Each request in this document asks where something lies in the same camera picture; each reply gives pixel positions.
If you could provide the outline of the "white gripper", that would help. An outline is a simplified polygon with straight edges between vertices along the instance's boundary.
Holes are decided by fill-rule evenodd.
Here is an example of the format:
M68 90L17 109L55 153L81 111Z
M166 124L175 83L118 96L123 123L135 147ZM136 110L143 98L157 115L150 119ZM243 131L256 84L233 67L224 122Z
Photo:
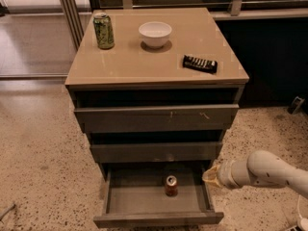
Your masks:
M230 190L242 188L249 183L246 161L230 160L223 162L220 167L213 166L202 174L202 180L217 188L220 184Z

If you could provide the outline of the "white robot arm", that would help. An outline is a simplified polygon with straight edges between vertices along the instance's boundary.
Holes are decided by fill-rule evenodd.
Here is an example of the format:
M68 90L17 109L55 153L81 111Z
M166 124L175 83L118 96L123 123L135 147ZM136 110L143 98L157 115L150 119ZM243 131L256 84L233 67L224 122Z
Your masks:
M229 190L244 186L257 188L288 187L308 198L308 172L293 167L265 150L252 152L245 160L228 160L206 170L202 180Z

